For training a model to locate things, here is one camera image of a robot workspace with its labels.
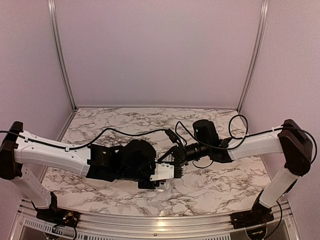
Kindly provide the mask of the white remote control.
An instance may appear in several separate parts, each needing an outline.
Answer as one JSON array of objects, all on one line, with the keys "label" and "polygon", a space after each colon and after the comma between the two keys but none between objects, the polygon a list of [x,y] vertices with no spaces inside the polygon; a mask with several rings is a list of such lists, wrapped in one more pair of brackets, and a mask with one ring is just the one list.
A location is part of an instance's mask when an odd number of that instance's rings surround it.
[{"label": "white remote control", "polygon": [[171,179],[162,179],[154,181],[154,187],[158,192],[165,192],[171,186]]}]

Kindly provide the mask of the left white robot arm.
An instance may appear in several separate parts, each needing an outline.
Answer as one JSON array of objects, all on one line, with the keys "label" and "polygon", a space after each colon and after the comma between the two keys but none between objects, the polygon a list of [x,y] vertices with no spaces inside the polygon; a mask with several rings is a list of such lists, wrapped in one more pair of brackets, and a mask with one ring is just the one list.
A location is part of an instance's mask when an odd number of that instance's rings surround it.
[{"label": "left white robot arm", "polygon": [[53,223],[63,219],[56,195],[45,189],[30,164],[58,168],[88,179],[134,181],[140,189],[154,189],[171,173],[156,162],[156,151],[145,140],[134,139],[121,146],[94,143],[72,145],[37,137],[16,121],[0,144],[0,177],[13,182],[33,203],[37,212]]}]

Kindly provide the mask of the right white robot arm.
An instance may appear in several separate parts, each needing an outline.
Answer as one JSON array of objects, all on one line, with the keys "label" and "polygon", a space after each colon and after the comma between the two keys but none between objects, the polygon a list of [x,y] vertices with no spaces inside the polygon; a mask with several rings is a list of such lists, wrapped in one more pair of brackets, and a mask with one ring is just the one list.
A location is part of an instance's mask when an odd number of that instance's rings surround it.
[{"label": "right white robot arm", "polygon": [[276,201],[306,175],[317,156],[317,144],[311,134],[301,129],[293,120],[287,119],[280,127],[272,128],[243,137],[220,139],[212,121],[198,120],[192,125],[194,133],[191,137],[196,141],[183,145],[180,138],[170,131],[167,135],[176,144],[161,156],[156,164],[151,181],[165,181],[179,178],[182,167],[188,162],[209,157],[212,162],[231,163],[243,158],[283,154],[285,164],[271,183],[259,194],[247,219],[252,224],[263,220]]}]

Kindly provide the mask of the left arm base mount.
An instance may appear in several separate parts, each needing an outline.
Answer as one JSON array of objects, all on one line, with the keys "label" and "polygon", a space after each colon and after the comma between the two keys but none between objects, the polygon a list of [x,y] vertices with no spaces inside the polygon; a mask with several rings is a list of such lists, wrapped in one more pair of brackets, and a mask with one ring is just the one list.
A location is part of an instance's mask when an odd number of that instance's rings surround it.
[{"label": "left arm base mount", "polygon": [[50,192],[50,202],[47,208],[42,209],[36,207],[35,209],[38,219],[53,223],[56,226],[76,228],[78,225],[80,213],[58,207],[57,196],[53,192]]}]

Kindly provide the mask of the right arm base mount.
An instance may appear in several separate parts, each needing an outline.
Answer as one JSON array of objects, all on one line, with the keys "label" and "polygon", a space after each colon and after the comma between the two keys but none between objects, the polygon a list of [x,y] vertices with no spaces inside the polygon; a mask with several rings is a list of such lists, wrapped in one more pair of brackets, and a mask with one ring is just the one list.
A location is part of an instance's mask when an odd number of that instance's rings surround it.
[{"label": "right arm base mount", "polygon": [[275,219],[272,209],[260,204],[259,198],[255,200],[250,210],[232,213],[230,218],[234,229],[263,225]]}]

